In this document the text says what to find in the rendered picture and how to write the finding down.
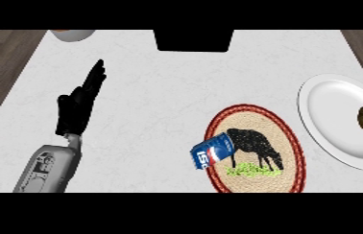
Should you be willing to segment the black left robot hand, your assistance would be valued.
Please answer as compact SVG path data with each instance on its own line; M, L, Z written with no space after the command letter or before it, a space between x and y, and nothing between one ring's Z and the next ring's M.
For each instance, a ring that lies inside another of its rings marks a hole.
M69 95L60 95L56 99L56 135L81 135L84 133L91 117L94 98L104 79L103 60L100 59L88 72L84 84L73 89Z

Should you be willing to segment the round woven cow placemat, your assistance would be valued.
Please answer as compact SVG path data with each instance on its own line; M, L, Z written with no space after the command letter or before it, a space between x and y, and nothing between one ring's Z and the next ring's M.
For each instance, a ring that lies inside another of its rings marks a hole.
M212 118L203 139L225 132L234 153L206 174L219 193L300 193L306 163L298 137L284 121L256 105L231 105Z

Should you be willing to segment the white plate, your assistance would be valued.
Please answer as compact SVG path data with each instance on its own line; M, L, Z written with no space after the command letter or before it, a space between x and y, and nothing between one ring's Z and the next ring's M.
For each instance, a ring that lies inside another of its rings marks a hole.
M298 111L314 142L345 165L363 170L363 83L336 74L311 77L298 92Z

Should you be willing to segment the white bowl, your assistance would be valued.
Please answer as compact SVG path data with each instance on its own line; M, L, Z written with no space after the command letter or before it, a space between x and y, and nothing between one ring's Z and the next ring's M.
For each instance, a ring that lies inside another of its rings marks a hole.
M56 31L51 30L51 33L54 34L54 37L63 41L63 42L76 42L88 38L94 30L64 30L64 31Z

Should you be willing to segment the blue soda can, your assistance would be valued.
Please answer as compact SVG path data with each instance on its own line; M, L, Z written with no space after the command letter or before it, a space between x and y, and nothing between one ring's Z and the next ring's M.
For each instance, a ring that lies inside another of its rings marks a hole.
M190 155L196 168L203 170L231 156L234 151L231 138L227 133L222 132L193 146Z

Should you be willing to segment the black box appliance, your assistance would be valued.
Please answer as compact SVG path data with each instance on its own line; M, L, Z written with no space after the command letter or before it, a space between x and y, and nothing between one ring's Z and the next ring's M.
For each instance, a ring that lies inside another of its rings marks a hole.
M154 30L156 47L169 52L228 51L233 30Z

